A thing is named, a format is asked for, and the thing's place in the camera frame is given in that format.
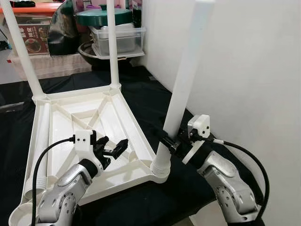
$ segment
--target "black tablecloth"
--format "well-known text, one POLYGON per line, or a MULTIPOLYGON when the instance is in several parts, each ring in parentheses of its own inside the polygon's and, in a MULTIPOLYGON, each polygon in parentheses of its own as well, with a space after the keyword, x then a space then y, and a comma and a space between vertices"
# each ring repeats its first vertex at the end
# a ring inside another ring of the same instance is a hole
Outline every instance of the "black tablecloth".
MULTIPOLYGON (((158 138, 154 130, 162 129, 171 93, 144 67, 119 69, 122 93, 153 150, 158 138)), ((109 71, 79 73, 68 77, 40 80, 46 93, 85 89, 108 85, 109 71)), ((19 204, 24 182, 28 147, 32 131, 35 105, 27 82, 0 85, 0 104, 25 101, 18 112, 0 114, 0 225, 7 225, 8 217, 19 204)), ((185 112, 182 126, 192 117, 185 112)), ((241 177, 258 186, 250 171, 226 148, 212 148, 235 163, 241 177)), ((163 184, 147 182, 81 207, 81 225, 98 226, 168 226, 196 213, 215 199, 208 183, 176 157, 171 159, 171 173, 163 184)))

